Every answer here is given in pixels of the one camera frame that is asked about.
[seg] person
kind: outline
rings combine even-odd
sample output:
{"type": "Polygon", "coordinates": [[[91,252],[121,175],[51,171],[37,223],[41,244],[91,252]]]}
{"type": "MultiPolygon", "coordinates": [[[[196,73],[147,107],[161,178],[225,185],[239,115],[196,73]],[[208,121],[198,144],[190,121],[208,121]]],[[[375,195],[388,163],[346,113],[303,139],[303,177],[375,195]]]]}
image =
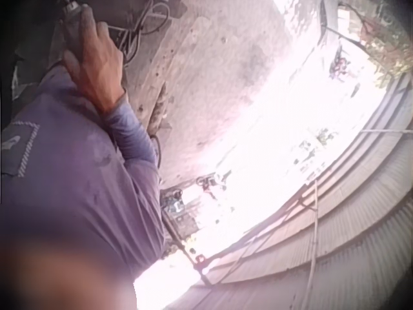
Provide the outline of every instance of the person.
{"type": "Polygon", "coordinates": [[[32,309],[136,309],[164,248],[157,158],[88,6],[80,33],[82,62],[66,50],[2,132],[0,278],[32,309]]]}

